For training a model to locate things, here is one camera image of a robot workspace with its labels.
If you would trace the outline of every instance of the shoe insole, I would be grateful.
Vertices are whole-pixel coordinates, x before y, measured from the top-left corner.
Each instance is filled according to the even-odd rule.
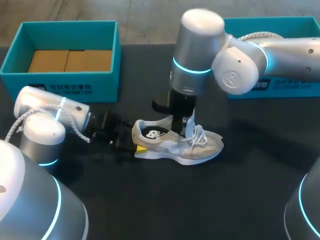
[[[160,126],[147,126],[146,128],[141,130],[142,135],[146,139],[156,140],[166,135],[169,132],[168,129],[165,129]]]

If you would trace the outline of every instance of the gray floor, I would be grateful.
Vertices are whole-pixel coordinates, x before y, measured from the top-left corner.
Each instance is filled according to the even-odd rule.
[[[181,15],[208,8],[224,18],[311,15],[319,0],[0,0],[0,47],[26,21],[117,20],[122,44],[173,43]]]

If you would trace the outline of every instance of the shoe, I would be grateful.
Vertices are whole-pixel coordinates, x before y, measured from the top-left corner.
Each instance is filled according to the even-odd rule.
[[[195,125],[195,112],[187,121],[185,137],[171,131],[172,120],[170,115],[159,121],[136,121],[132,128],[132,141],[138,145],[134,156],[196,165],[213,159],[224,148],[220,135]]]

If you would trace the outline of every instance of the cardboard box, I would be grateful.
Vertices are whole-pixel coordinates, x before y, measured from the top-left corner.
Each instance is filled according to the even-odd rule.
[[[28,72],[35,51],[111,51],[110,69],[81,72]],[[121,45],[116,21],[23,22],[0,69],[15,101],[24,86],[82,103],[109,103],[118,98]]]
[[[225,32],[240,38],[254,32],[271,32],[284,38],[320,37],[320,27],[312,16],[226,18]],[[242,95],[229,99],[320,97],[320,82],[293,81],[281,77],[263,77]]]
[[[112,51],[84,50],[70,51],[65,72],[103,72],[110,71]]]
[[[28,73],[63,73],[68,55],[68,50],[37,50],[34,52]]]

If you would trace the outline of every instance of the teal box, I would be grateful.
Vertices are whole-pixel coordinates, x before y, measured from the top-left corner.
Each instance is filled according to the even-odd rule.
[[[312,16],[225,18],[224,21],[225,32],[235,38],[254,32],[271,32],[284,38],[320,37],[319,24]],[[227,96],[229,99],[319,97],[320,82],[264,77],[248,93]]]
[[[112,50],[110,71],[28,73],[35,50]],[[82,103],[116,102],[121,45],[116,21],[23,22],[0,69],[13,100],[33,86]]]

